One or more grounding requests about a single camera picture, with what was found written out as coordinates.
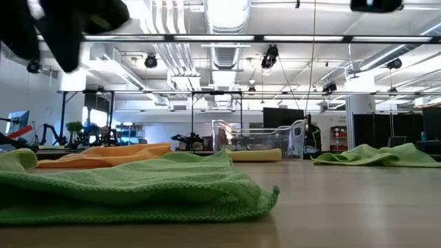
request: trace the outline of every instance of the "yellow cloth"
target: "yellow cloth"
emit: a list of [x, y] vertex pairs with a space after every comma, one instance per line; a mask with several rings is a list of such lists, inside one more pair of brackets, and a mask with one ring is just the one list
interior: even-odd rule
[[172, 152], [170, 143], [91, 147], [80, 154], [68, 154], [55, 161], [39, 161], [38, 168], [101, 168], [159, 158]]
[[239, 152], [226, 150], [233, 162], [276, 162], [282, 160], [282, 150], [280, 149]]

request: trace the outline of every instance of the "chair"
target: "chair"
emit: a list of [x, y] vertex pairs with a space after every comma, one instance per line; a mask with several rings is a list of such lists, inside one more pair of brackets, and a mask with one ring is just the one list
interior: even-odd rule
[[395, 147], [399, 145], [404, 145], [406, 143], [407, 136], [392, 136], [389, 137], [389, 141], [387, 142], [387, 147]]

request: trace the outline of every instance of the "monitor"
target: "monitor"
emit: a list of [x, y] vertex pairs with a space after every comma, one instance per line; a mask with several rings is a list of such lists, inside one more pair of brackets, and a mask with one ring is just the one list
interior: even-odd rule
[[29, 110], [9, 113], [11, 121], [6, 125], [6, 134], [17, 132], [28, 126]]
[[441, 141], [441, 107], [423, 108], [422, 118], [427, 139]]
[[263, 127], [278, 128], [280, 126], [290, 126], [294, 121], [303, 120], [305, 112], [303, 110], [290, 110], [284, 108], [264, 107], [263, 108]]

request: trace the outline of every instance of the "red object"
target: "red object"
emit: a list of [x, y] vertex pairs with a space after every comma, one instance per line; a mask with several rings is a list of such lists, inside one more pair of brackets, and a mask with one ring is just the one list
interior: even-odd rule
[[32, 126], [29, 125], [27, 127], [20, 129], [17, 132], [13, 132], [13, 133], [7, 135], [6, 138], [18, 138], [18, 137], [22, 136], [23, 134], [30, 132], [31, 130], [32, 130]]
[[338, 151], [340, 151], [340, 152], [347, 151], [347, 145], [339, 145], [339, 146], [331, 145], [330, 148], [331, 148], [331, 151], [337, 151], [337, 148], [338, 148]]
[[347, 138], [347, 133], [338, 133], [338, 138]]

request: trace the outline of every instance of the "television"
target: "television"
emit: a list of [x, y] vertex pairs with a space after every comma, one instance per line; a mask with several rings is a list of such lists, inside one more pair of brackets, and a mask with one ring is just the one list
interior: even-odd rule
[[305, 113], [303, 110], [291, 110], [275, 107], [263, 108], [263, 127], [278, 128], [280, 126], [290, 126], [294, 121], [303, 120]]

